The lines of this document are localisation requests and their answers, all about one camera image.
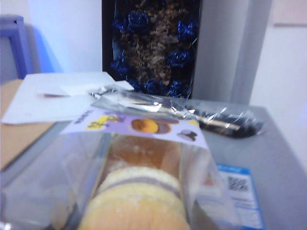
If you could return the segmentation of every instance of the blue chair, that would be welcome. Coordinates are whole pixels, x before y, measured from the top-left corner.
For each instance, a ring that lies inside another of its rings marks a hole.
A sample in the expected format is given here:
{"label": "blue chair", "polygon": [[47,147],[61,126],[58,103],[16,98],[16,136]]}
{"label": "blue chair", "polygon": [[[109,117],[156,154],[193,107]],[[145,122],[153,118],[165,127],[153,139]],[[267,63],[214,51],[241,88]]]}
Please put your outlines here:
{"label": "blue chair", "polygon": [[24,18],[18,15],[2,15],[0,17],[0,37],[8,37],[11,41],[18,78],[24,79],[26,74],[33,73]]}

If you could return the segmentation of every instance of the wooden desk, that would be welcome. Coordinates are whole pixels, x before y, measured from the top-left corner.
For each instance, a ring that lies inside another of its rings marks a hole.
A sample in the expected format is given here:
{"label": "wooden desk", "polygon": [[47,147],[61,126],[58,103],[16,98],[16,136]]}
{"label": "wooden desk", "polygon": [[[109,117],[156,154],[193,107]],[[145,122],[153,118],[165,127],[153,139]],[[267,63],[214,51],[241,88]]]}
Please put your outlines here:
{"label": "wooden desk", "polygon": [[[1,86],[1,117],[11,104],[22,80],[12,80]],[[46,132],[53,123],[36,123],[26,125],[0,125],[0,169],[3,170],[16,159],[39,136]]]}

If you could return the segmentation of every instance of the plastic bag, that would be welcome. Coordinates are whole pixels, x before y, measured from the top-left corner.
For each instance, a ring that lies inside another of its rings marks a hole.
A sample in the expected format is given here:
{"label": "plastic bag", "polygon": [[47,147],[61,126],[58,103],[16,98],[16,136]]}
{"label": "plastic bag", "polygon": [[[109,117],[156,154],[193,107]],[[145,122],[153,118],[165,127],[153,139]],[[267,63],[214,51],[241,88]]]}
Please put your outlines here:
{"label": "plastic bag", "polygon": [[93,104],[111,110],[146,115],[168,115],[177,119],[196,119],[200,127],[234,138],[246,138],[261,133],[263,122],[250,111],[232,111],[230,108],[195,109],[184,107],[176,99],[145,95],[142,93],[115,91],[101,96]]}
{"label": "plastic bag", "polygon": [[[180,213],[183,229],[239,229],[234,206],[194,116],[173,101],[143,99],[139,105],[147,109],[140,114],[119,98],[107,101],[102,97],[99,103],[117,112],[90,107],[71,122],[21,174],[4,185],[2,226],[90,230],[86,223],[102,221],[138,229],[147,220],[147,224],[168,224],[172,229],[171,220]],[[203,186],[208,175],[214,178],[218,193],[211,194]],[[123,195],[133,204],[143,204],[142,208],[133,209]],[[204,198],[214,200],[205,209],[199,204]],[[99,211],[94,219],[93,210]],[[135,210],[138,214],[129,216]],[[162,210],[170,218],[161,215]],[[159,218],[152,219],[153,213]]]}

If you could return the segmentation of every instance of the gray table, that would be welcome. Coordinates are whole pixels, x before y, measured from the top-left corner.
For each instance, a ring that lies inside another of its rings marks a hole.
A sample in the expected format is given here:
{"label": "gray table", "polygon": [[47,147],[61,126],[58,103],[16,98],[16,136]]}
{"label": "gray table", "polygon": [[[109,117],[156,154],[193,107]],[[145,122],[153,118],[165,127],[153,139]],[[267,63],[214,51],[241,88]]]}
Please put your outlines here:
{"label": "gray table", "polygon": [[[265,132],[258,136],[233,139],[208,131],[204,131],[204,135],[216,162],[250,169],[267,230],[306,230],[307,176],[268,112],[261,107],[199,100],[182,102],[198,109],[229,106],[234,111],[249,110],[265,121]],[[55,124],[2,173],[1,182],[8,183],[66,125]]]}

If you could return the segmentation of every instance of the packaged cake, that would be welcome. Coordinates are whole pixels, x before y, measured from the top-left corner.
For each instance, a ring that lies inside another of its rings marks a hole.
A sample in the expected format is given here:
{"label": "packaged cake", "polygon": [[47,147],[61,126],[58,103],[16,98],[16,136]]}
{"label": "packaged cake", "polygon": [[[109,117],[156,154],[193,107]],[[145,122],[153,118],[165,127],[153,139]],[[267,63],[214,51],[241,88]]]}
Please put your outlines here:
{"label": "packaged cake", "polygon": [[[4,183],[3,227],[240,228],[196,120],[188,116],[178,119],[167,115],[165,109],[163,113],[131,113],[120,106],[111,109],[111,104],[109,109],[107,105],[102,108],[101,103],[108,104],[102,98],[89,107],[22,173]],[[208,175],[218,192],[204,191]],[[200,197],[211,201],[212,211],[201,208]]]}

